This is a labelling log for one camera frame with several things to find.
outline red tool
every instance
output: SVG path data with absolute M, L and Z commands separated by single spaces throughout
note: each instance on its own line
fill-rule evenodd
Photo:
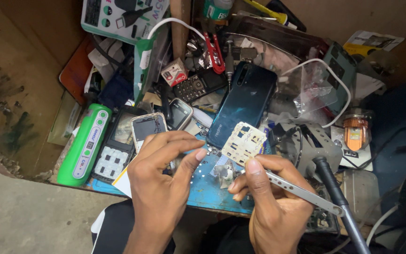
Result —
M 207 32 L 204 32 L 203 36 L 206 39 L 207 51 L 211 56 L 212 68 L 217 74 L 223 73 L 225 71 L 225 63 L 223 62 L 222 59 L 222 53 L 220 52 L 219 42 L 217 41 L 217 35 L 215 34 L 212 35 L 215 47 L 211 45 L 211 41 L 209 40 L 209 35 Z M 219 64 L 216 64 L 216 61 L 214 60 L 214 54 L 217 55 L 217 58 L 219 59 Z

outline yellow tool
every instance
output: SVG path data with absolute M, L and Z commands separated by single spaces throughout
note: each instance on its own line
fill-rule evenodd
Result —
M 272 18 L 277 19 L 277 22 L 279 22 L 282 25 L 289 26 L 290 28 L 297 29 L 297 26 L 294 24 L 291 24 L 287 21 L 287 15 L 284 13 L 280 12 L 274 12 L 269 10 L 268 8 L 264 7 L 263 5 L 253 1 L 253 0 L 244 0 L 244 2 L 250 4 L 251 6 L 255 7 L 256 9 L 262 11 L 263 13 L 268 14 Z

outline screwdriver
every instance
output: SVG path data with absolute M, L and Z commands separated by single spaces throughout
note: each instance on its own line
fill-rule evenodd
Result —
M 231 79 L 234 74 L 234 58 L 231 54 L 231 47 L 234 44 L 234 39 L 232 36 L 226 39 L 225 44 L 228 46 L 228 54 L 225 57 L 225 75 L 226 79 L 228 80 L 228 91 L 231 90 Z
M 145 13 L 151 11 L 153 6 L 145 9 L 130 10 L 122 14 L 123 20 L 125 21 L 125 27 L 132 26 L 138 18 L 140 18 Z

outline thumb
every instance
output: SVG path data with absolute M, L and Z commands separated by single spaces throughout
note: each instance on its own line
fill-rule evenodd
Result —
M 255 206 L 276 206 L 270 181 L 266 172 L 257 159 L 249 159 L 245 165 L 245 176 L 250 192 L 255 200 Z
M 172 181 L 177 182 L 178 184 L 188 185 L 192 174 L 199 166 L 200 161 L 206 156 L 206 153 L 206 149 L 200 148 L 184 156 Z

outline white cable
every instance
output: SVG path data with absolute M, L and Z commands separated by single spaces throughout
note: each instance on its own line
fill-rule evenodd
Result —
M 380 219 L 375 223 L 374 227 L 370 231 L 368 238 L 366 239 L 366 244 L 369 246 L 369 243 L 371 242 L 372 237 L 374 236 L 375 231 L 377 228 L 380 226 L 380 224 L 387 218 L 389 217 L 393 212 L 398 210 L 398 205 L 395 205 L 393 208 L 391 208 L 389 211 L 387 211 L 383 216 L 380 217 Z
M 328 66 L 328 64 L 327 64 L 326 62 L 324 62 L 323 60 L 321 60 L 321 59 L 319 59 L 319 58 L 309 59 L 308 61 L 305 61 L 305 62 L 303 62 L 303 63 L 297 65 L 296 67 L 291 68 L 290 70 L 287 70 L 287 71 L 283 72 L 281 76 L 283 76 L 283 75 L 285 75 L 285 74 L 288 74 L 288 73 L 290 73 L 291 71 L 293 71 L 293 70 L 295 70 L 295 69 L 297 69 L 297 68 L 300 68 L 300 67 L 304 66 L 304 65 L 307 64 L 307 63 L 315 62 L 315 61 L 323 63 L 324 66 L 327 68 L 327 70 L 331 73 L 331 75 L 333 75 L 333 77 L 336 79 L 336 81 L 338 81 L 339 84 L 341 84 L 342 87 L 343 87 L 343 88 L 346 90 L 346 92 L 347 92 L 347 102 L 346 102 L 346 105 L 342 108 L 341 112 L 339 112 L 339 114 L 335 117 L 335 119 L 333 119 L 333 121 L 331 121 L 329 124 L 326 124 L 326 125 L 322 126 L 322 128 L 327 128 L 327 127 L 330 127 L 332 124 L 334 124 L 334 123 L 341 117 L 341 115 L 344 113 L 344 111 L 346 111 L 347 107 L 349 107 L 350 100 L 351 100 L 351 94 L 350 94 L 350 91 L 349 91 L 349 89 L 347 88 L 346 84 L 344 84 L 344 82 L 342 82 L 342 80 L 341 80 L 340 78 L 338 78 L 338 76 L 336 76 L 336 74 L 333 72 L 333 70 L 330 68 L 330 66 Z
M 156 32 L 156 30 L 157 30 L 160 26 L 162 26 L 163 24 L 165 24 L 165 23 L 167 23 L 167 22 L 170 22 L 170 21 L 174 21 L 174 22 L 180 23 L 181 25 L 183 25 L 183 26 L 189 28 L 190 30 L 196 32 L 203 40 L 205 39 L 204 36 L 203 36 L 197 29 L 193 28 L 192 26 L 189 26 L 189 25 L 186 24 L 184 21 L 179 20 L 179 19 L 177 19 L 177 18 L 166 18 L 166 19 L 164 19 L 164 20 L 161 20 L 159 23 L 157 23 L 157 24 L 153 27 L 153 29 L 151 29 L 150 33 L 148 34 L 148 38 L 147 38 L 147 39 L 151 39 L 151 37 L 153 36 L 154 32 Z

